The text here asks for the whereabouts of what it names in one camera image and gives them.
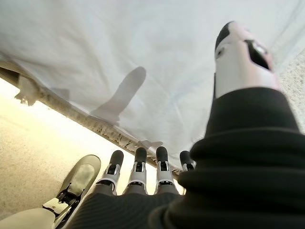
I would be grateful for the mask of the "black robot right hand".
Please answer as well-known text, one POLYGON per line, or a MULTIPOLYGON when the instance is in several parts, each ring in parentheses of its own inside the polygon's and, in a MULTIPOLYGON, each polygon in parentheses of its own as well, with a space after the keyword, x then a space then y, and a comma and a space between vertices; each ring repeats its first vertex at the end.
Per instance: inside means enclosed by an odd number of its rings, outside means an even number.
POLYGON ((69 229, 302 229, 305 136, 281 92, 270 52, 231 21, 215 44, 213 100, 196 167, 153 196, 87 196, 69 229))

